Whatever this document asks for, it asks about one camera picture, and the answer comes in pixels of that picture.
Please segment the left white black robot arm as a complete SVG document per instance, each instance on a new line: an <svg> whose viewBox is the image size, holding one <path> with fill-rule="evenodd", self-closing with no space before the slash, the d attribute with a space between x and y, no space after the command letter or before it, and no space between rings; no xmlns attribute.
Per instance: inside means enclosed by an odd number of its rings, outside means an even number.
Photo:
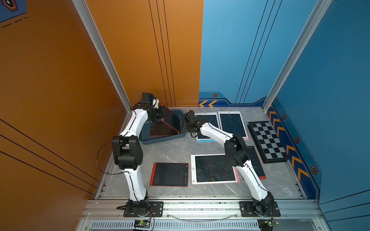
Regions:
<svg viewBox="0 0 370 231"><path fill-rule="evenodd" d="M150 213L150 203L140 168L144 154L139 136L145 122L151 116L155 117L158 111L159 100L151 93L143 93L142 100L130 112L131 118L123 132L112 139L114 162L122 170L130 192L124 207L129 216L145 217Z"/></svg>

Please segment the pink writing tablet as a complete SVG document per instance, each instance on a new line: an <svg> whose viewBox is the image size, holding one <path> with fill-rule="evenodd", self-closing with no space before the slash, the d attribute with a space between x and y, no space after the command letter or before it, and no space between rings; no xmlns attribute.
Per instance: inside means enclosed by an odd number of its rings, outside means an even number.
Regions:
<svg viewBox="0 0 370 231"><path fill-rule="evenodd" d="M249 140L240 111L219 111L218 115L223 131L239 134L245 141Z"/></svg>
<svg viewBox="0 0 370 231"><path fill-rule="evenodd" d="M191 155L191 178L193 185L240 182L225 154Z"/></svg>

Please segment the red writing tablet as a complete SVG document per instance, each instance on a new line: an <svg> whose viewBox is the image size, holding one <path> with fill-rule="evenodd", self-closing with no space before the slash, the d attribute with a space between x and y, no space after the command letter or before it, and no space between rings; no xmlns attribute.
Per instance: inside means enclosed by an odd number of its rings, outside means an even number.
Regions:
<svg viewBox="0 0 370 231"><path fill-rule="evenodd" d="M150 137L167 137L181 133L180 119L169 108L163 106L165 116L160 121L150 121Z"/></svg>
<svg viewBox="0 0 370 231"><path fill-rule="evenodd" d="M158 187L187 187L189 178L188 163L153 164L150 186Z"/></svg>
<svg viewBox="0 0 370 231"><path fill-rule="evenodd" d="M258 175L260 180L265 180L266 174L263 170L263 167L261 165L260 159L258 158L258 154L253 146L247 146L247 157L243 159L243 163L245 163L248 159L251 160L252 166Z"/></svg>

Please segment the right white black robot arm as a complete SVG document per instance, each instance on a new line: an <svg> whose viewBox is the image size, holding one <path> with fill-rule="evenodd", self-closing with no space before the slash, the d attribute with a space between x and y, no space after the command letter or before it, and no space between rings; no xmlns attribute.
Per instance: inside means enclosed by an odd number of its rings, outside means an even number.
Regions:
<svg viewBox="0 0 370 231"><path fill-rule="evenodd" d="M224 146L229 164L238 170L251 192L254 213L260 217L273 216L277 208L274 196L263 186L255 172L242 136L223 131L198 118L193 110L185 113L184 119L187 132L207 136Z"/></svg>

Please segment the teal storage box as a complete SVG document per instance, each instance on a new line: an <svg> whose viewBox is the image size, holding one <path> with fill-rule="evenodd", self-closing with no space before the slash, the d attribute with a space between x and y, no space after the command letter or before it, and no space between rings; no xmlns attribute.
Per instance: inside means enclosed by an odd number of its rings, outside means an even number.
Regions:
<svg viewBox="0 0 370 231"><path fill-rule="evenodd" d="M147 145L147 144L154 144L154 143L158 143L158 142L170 141L170 140L175 140L175 139L185 137L186 133L182 129L182 125L185 121L184 118L183 118L183 112L181 110L177 110L177 109L176 110L171 110L171 111L173 111L176 115L179 116L180 126L181 126L181 133L178 134L178 135L167 136L167 137L150 137L149 133L150 133L151 123L150 123L150 119L148 119L144 123L144 126L143 126L143 128L141 130L141 133L139 135L139 140L140 140L141 143Z"/></svg>

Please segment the light blue writing tablet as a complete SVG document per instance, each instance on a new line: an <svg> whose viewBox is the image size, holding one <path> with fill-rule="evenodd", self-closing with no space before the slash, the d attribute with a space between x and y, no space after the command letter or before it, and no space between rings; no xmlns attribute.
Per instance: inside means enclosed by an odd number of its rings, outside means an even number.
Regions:
<svg viewBox="0 0 370 231"><path fill-rule="evenodd" d="M205 112L196 112L195 116L199 117L200 119L205 119L206 121L210 122L213 126L220 128L220 122L218 118L218 114L216 112L210 112L210 113L205 113ZM202 134L199 134L196 137L197 142L214 142L213 139L204 136Z"/></svg>

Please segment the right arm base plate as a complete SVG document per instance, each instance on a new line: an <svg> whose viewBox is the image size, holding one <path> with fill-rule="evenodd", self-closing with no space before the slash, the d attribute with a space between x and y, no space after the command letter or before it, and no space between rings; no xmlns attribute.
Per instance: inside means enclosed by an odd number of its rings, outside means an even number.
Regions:
<svg viewBox="0 0 370 231"><path fill-rule="evenodd" d="M240 201L240 212L242 217L280 217L280 209L277 202L273 202L271 206L264 206L261 203L252 201Z"/></svg>

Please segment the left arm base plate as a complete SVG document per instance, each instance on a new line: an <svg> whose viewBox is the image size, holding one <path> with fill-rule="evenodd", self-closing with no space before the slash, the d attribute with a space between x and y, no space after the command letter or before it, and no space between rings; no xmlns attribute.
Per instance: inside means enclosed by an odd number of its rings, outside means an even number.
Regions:
<svg viewBox="0 0 370 231"><path fill-rule="evenodd" d="M164 203L162 201L137 202L129 200L125 205L123 216L127 218L162 217L163 205Z"/></svg>

